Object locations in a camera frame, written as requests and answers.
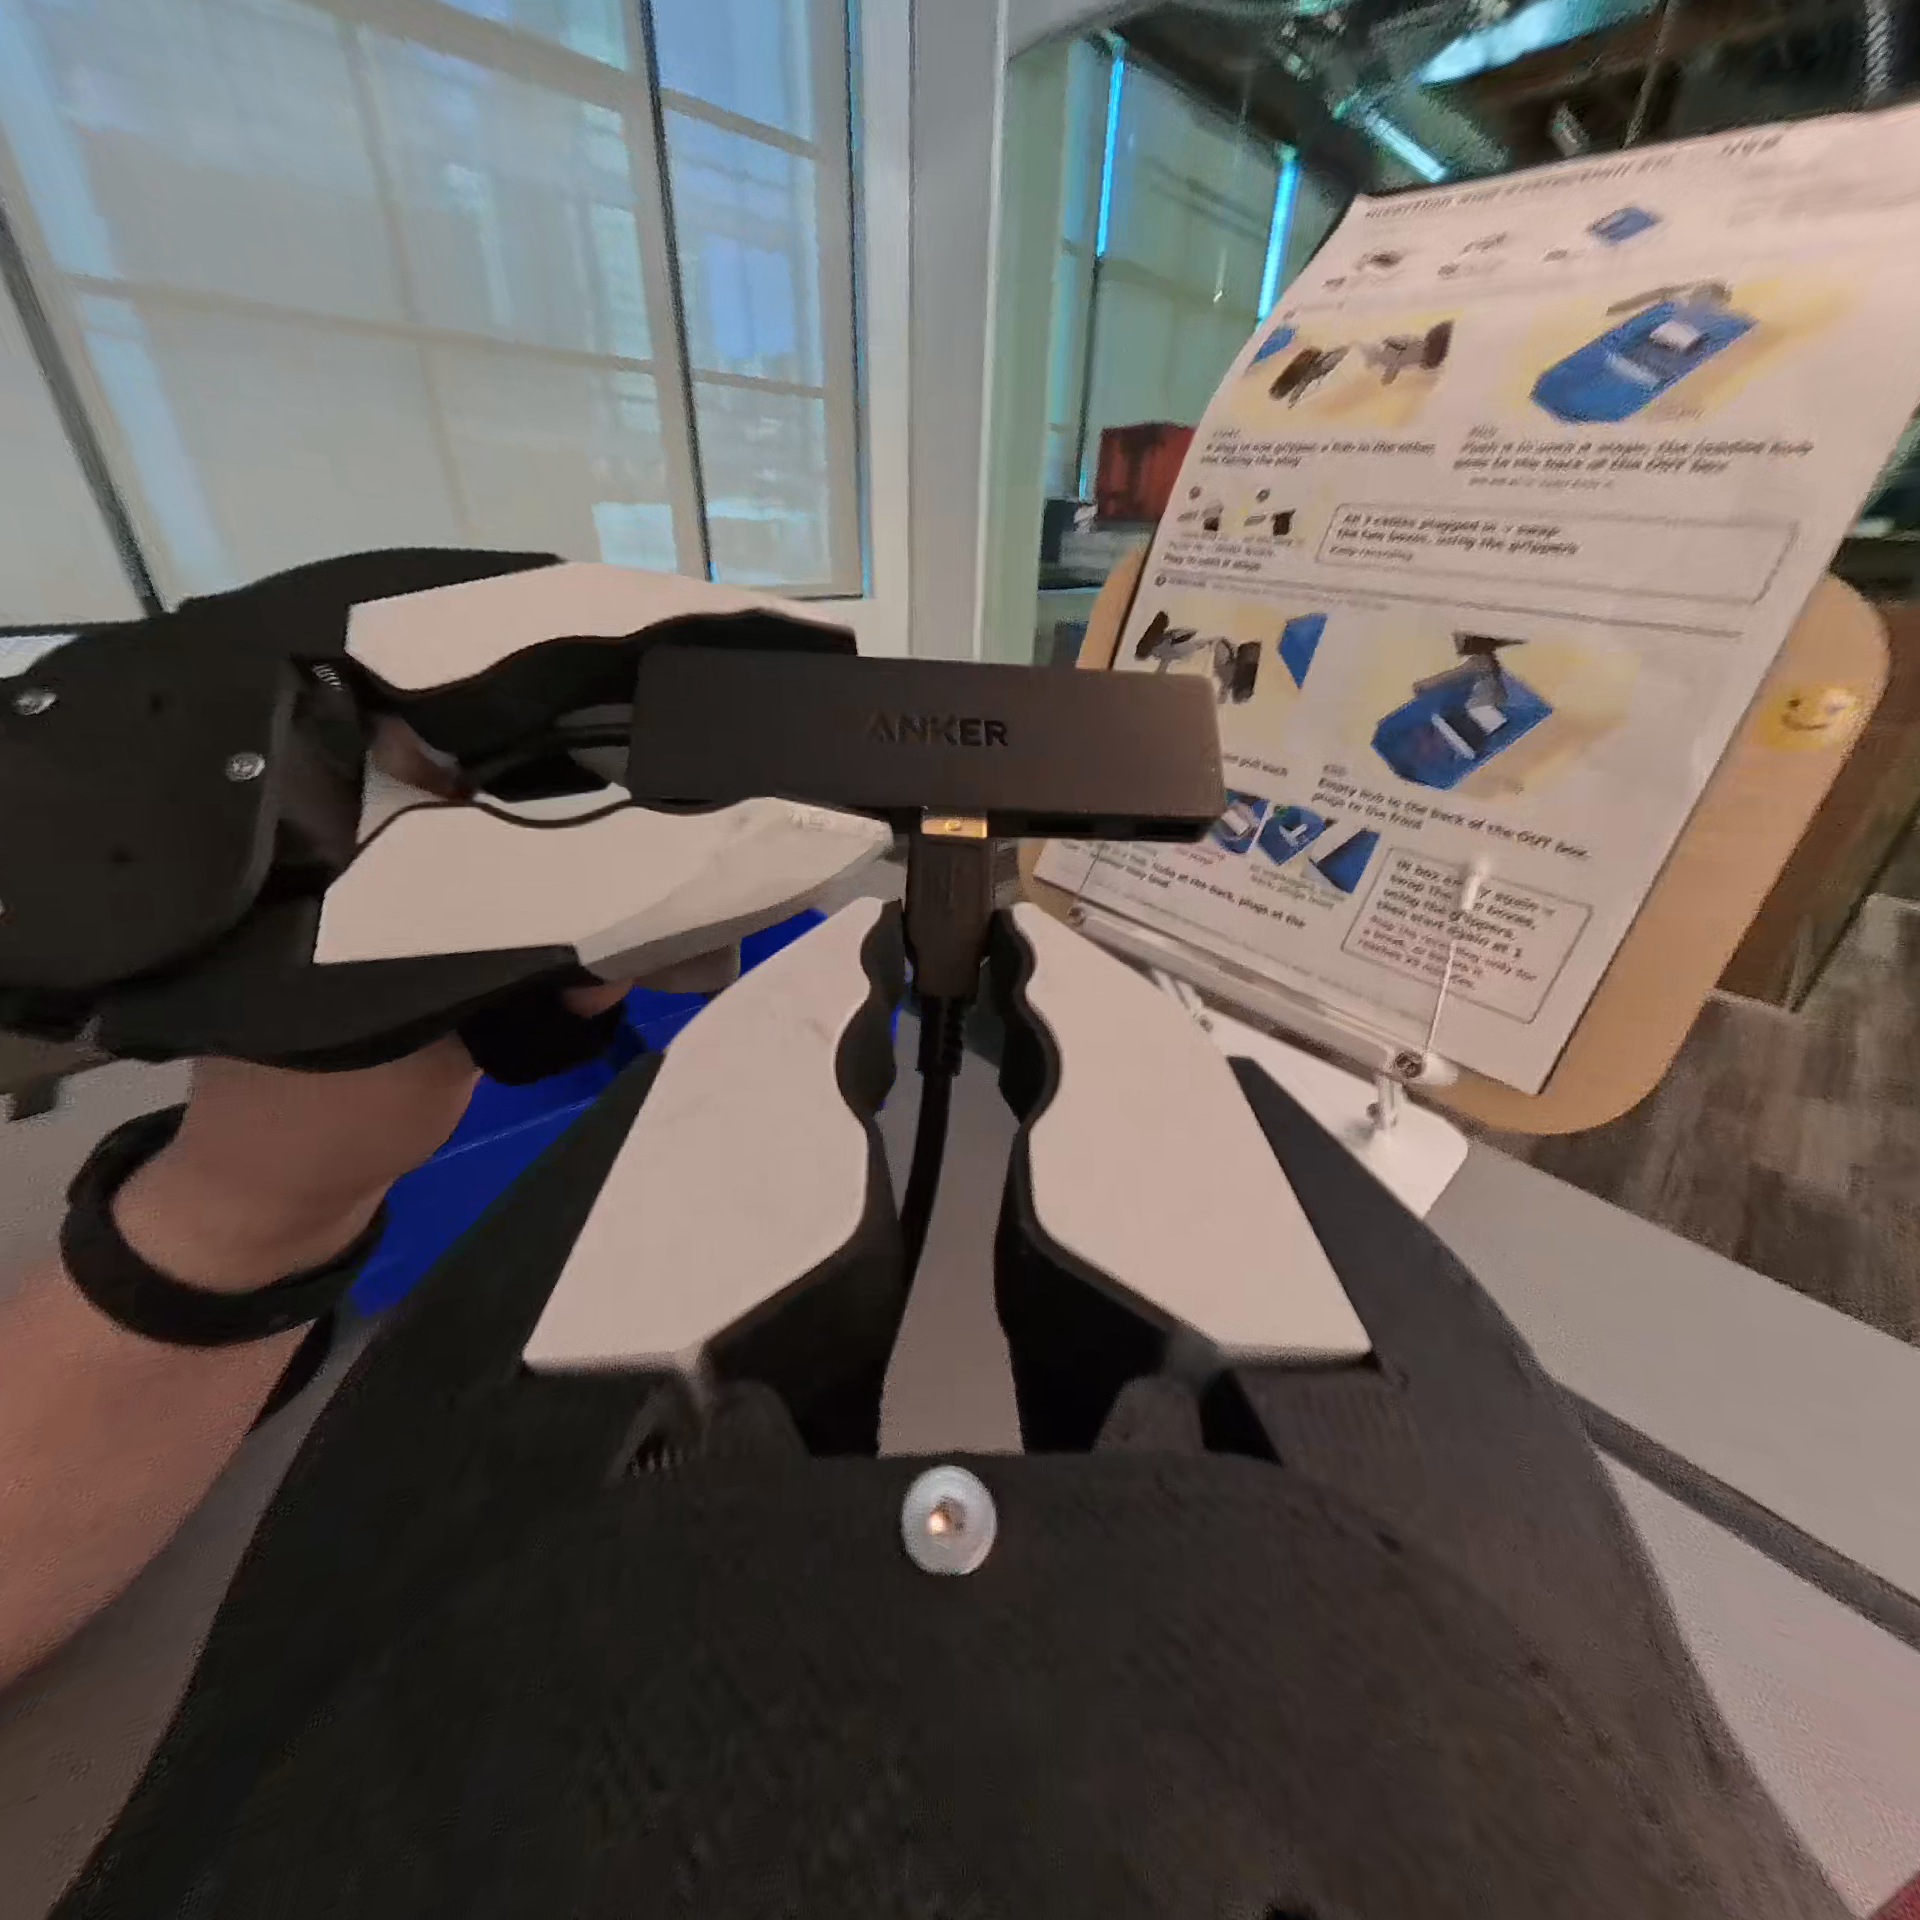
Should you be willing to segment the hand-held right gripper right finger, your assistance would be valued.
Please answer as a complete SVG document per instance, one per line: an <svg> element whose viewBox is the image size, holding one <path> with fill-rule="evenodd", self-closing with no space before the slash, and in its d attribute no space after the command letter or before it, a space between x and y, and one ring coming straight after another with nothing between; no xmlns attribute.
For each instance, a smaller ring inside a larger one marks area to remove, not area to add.
<svg viewBox="0 0 1920 1920"><path fill-rule="evenodd" d="M1379 1338L1233 1076L1128 968L1003 908L987 919L996 1330L1021 1450L1093 1450L1147 1378L1243 1424L1249 1378L1352 1378Z"/></svg>

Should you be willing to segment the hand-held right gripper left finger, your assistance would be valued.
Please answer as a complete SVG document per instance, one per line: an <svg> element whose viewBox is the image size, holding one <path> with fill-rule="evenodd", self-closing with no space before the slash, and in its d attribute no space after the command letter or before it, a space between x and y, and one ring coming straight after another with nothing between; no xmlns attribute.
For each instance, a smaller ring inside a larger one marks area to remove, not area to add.
<svg viewBox="0 0 1920 1920"><path fill-rule="evenodd" d="M882 1151L905 913L837 908L661 1057L522 1354L527 1378L776 1394L807 1450L882 1450L905 1233Z"/></svg>

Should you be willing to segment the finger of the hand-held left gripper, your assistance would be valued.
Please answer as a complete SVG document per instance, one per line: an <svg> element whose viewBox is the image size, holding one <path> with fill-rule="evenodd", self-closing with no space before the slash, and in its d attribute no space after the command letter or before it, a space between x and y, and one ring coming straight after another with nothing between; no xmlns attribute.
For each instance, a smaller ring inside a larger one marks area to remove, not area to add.
<svg viewBox="0 0 1920 1920"><path fill-rule="evenodd" d="M651 811L617 790L453 806L396 768L364 790L364 848L316 896L316 968L560 947L581 968L723 952L891 853L891 824L744 796Z"/></svg>
<svg viewBox="0 0 1920 1920"><path fill-rule="evenodd" d="M348 665L438 755L497 766L572 717L627 717L651 643L852 658L843 621L677 574L549 562L353 608Z"/></svg>

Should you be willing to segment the person's left forearm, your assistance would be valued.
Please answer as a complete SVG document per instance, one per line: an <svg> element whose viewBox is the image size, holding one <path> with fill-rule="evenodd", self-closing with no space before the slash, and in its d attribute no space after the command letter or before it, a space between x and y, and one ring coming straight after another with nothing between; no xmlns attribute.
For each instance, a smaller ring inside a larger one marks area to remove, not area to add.
<svg viewBox="0 0 1920 1920"><path fill-rule="evenodd" d="M0 1687L99 1619L203 1513L302 1330L165 1354L55 1258L0 1299Z"/></svg>

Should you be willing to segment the person's left hand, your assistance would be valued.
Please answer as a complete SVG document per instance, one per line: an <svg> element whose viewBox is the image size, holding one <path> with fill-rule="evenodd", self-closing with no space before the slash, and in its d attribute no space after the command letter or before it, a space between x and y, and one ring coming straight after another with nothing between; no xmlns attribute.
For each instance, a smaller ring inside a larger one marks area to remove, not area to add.
<svg viewBox="0 0 1920 1920"><path fill-rule="evenodd" d="M308 1278L453 1141L466 1094L459 1040L364 1076L203 1057L179 1141L114 1180L108 1215L151 1278L191 1288Z"/></svg>

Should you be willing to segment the blue plastic bin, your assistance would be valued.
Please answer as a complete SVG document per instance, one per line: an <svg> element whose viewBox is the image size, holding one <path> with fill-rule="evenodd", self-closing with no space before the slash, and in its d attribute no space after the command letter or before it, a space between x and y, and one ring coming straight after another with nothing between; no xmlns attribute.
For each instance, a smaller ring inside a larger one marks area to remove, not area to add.
<svg viewBox="0 0 1920 1920"><path fill-rule="evenodd" d="M538 1180L538 1155L550 1155L560 1141L590 1141L590 1124L616 1124L616 1155L637 1124L637 1097L651 1094L661 1057L637 1057L627 1076L616 1076L593 1097L581 1106L549 1106L522 1117L510 1130L486 1141L453 1141L443 1155L430 1155L399 1195L396 1195L396 1248L379 1258L379 1278L353 1288L364 1307L396 1307L399 1288L418 1288L430 1258L453 1248L453 1233L466 1233L474 1215L507 1215L507 1199ZM560 1177L560 1248L550 1278L593 1205L616 1168Z"/></svg>

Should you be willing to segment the window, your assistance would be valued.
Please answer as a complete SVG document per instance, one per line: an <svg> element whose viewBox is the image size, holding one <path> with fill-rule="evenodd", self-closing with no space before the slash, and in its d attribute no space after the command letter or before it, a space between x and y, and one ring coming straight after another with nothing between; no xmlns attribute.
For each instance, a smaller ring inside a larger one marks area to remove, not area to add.
<svg viewBox="0 0 1920 1920"><path fill-rule="evenodd" d="M0 621L364 548L862 592L852 0L9 0Z"/></svg>

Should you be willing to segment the black wrist band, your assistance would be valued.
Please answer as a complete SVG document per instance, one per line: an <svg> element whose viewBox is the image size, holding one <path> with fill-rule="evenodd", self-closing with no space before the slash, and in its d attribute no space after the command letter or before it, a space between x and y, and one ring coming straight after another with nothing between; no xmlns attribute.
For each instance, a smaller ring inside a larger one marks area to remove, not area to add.
<svg viewBox="0 0 1920 1920"><path fill-rule="evenodd" d="M122 1330L161 1338L161 1354L244 1354L244 1338L279 1338L302 1328L327 1328L364 1270L389 1243L389 1205L327 1258L302 1278L279 1278L263 1288L203 1288L161 1278L145 1248L122 1248L114 1233L114 1195L179 1141L183 1106L161 1117L122 1117L67 1180L67 1215L55 1215L55 1270L67 1283Z"/></svg>

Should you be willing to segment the red box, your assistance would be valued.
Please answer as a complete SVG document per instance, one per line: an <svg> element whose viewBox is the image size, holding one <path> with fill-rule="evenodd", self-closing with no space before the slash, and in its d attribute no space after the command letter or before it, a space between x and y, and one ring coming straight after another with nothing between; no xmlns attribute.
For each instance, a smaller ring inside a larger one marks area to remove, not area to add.
<svg viewBox="0 0 1920 1920"><path fill-rule="evenodd" d="M1183 416L1096 432L1096 469L1093 469L1096 522L1168 522L1183 459L1194 459Z"/></svg>

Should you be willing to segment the printed instruction sheet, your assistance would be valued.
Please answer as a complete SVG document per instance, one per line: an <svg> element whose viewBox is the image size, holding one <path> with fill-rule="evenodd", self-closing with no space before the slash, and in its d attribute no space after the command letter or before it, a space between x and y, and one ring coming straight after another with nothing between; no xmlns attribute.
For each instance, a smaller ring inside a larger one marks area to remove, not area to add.
<svg viewBox="0 0 1920 1920"><path fill-rule="evenodd" d="M1543 1094L1915 402L1920 108L1352 203L1118 639L1223 811L1041 877Z"/></svg>

